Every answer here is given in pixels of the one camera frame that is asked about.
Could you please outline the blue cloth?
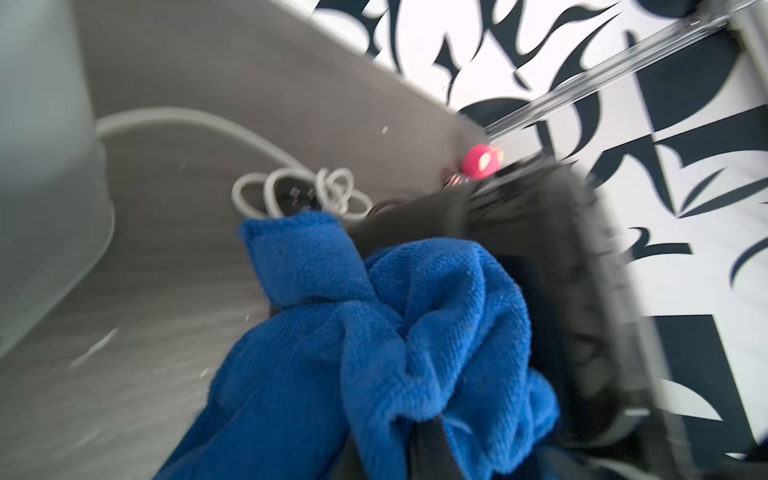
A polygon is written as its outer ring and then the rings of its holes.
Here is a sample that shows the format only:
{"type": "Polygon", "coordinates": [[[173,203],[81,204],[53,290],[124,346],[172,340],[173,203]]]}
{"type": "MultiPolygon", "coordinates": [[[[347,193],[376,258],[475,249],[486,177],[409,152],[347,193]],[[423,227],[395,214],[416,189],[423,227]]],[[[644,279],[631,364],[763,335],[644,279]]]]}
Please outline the blue cloth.
{"type": "Polygon", "coordinates": [[[522,291],[479,244],[363,258],[317,212],[239,234],[277,314],[233,346],[159,478],[325,479],[352,439],[369,478],[403,479],[411,427],[436,418],[461,473],[488,479],[555,426],[522,291]]]}

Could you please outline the black coffee machine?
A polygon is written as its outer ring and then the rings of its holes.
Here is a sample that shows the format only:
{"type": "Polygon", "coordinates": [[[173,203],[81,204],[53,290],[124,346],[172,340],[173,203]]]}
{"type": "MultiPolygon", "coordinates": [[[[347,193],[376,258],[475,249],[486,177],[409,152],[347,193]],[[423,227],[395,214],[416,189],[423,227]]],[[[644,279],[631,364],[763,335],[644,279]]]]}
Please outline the black coffee machine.
{"type": "Polygon", "coordinates": [[[626,256],[589,184],[539,154],[475,182],[374,209],[348,227],[358,252],[436,237],[483,246],[520,286],[531,363],[561,417],[519,479],[696,479],[683,422],[664,411],[669,375],[626,256]]]}

